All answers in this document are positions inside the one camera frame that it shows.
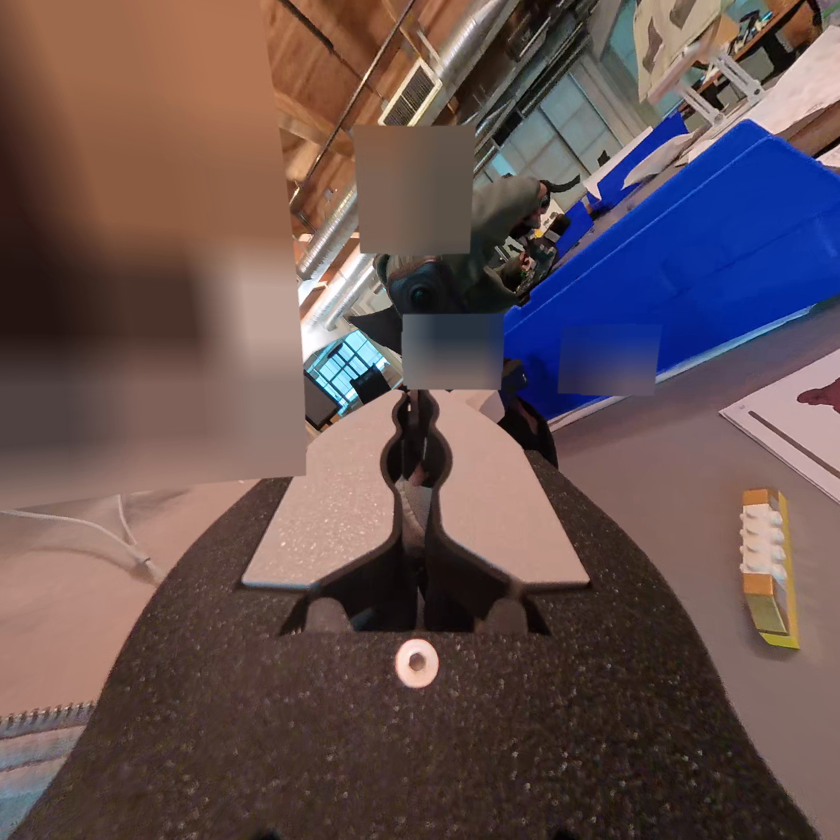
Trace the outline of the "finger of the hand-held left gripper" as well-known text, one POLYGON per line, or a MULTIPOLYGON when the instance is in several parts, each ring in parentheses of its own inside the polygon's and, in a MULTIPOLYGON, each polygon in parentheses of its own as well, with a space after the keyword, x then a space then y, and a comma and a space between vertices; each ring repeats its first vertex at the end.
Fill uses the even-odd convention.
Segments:
POLYGON ((453 390, 447 400, 447 425, 498 424, 506 414, 497 391, 453 390))

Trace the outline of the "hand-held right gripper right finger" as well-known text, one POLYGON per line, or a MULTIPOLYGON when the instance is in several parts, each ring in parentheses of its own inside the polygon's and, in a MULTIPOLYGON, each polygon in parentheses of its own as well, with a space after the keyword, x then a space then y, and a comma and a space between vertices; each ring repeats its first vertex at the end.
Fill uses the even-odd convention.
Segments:
POLYGON ((504 597, 587 587, 588 575, 525 451, 449 392, 423 393, 424 467, 434 477, 428 582, 469 613, 504 597))

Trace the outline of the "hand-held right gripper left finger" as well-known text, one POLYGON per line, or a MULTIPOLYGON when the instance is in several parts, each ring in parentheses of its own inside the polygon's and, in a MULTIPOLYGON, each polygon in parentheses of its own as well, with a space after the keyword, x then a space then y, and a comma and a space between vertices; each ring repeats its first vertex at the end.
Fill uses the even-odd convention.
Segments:
POLYGON ((388 457, 402 438, 404 392, 388 392, 309 445, 241 582, 313 592, 385 550, 402 515, 388 457))

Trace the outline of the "white yellow brick strip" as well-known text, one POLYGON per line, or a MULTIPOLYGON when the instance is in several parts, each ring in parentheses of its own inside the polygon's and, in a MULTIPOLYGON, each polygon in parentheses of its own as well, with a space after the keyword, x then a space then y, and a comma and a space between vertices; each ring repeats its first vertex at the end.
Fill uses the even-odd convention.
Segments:
POLYGON ((787 501, 776 489, 746 490, 740 520, 739 568, 752 624, 767 644, 800 650, 787 501))

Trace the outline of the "factory style window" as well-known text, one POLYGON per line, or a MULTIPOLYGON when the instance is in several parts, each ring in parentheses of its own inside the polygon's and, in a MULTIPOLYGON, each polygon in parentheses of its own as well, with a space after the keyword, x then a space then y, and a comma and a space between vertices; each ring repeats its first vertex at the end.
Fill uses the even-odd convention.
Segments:
POLYGON ((401 376, 380 349, 354 330, 304 363, 305 417, 321 429, 396 389, 401 376))

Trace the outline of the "blue plastic bin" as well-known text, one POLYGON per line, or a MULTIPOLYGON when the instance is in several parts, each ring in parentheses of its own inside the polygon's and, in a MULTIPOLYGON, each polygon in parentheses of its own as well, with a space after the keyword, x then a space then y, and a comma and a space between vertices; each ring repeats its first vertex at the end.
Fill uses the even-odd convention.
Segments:
POLYGON ((640 133, 584 182, 585 194, 581 199, 584 209, 590 215, 613 209, 635 191, 635 184, 625 186, 634 167, 667 141, 687 133, 688 129, 679 110, 670 113, 654 128, 640 133))
POLYGON ((838 295, 839 178, 746 121, 583 245, 504 321, 546 419, 606 395, 560 390, 576 328, 659 336, 657 375, 838 295))

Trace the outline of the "white instruction booklet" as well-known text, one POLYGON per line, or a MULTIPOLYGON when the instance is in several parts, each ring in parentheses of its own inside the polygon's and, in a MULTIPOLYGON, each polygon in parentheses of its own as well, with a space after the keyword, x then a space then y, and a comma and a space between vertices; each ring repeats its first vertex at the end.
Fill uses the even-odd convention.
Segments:
POLYGON ((839 351, 721 409, 719 415, 839 502, 839 351))

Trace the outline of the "white printed board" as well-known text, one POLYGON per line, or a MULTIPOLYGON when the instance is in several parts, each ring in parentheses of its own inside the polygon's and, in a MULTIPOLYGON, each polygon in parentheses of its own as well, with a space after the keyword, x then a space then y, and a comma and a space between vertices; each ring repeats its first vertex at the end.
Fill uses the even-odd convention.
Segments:
POLYGON ((633 38, 638 100, 644 102, 682 51, 730 4, 722 1, 636 1, 633 38))

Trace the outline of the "metal ventilation duct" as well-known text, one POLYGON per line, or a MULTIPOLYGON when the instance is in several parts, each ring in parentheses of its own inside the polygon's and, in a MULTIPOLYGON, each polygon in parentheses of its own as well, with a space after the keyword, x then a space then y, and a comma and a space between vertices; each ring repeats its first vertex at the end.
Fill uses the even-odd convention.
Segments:
MULTIPOLYGON (((490 43, 508 21, 515 1, 472 2, 454 31, 437 50, 434 65, 434 96, 425 103, 416 124, 430 125, 444 110, 463 84, 490 43)), ((304 301, 316 290, 317 283, 339 256, 359 224, 358 193, 353 182, 339 203, 313 236, 310 246, 297 265, 301 280, 299 298, 304 301)), ((347 306, 353 305, 361 291, 377 280, 373 256, 361 253, 356 246, 338 273, 322 289, 308 312, 301 314, 302 329, 335 329, 347 306)))

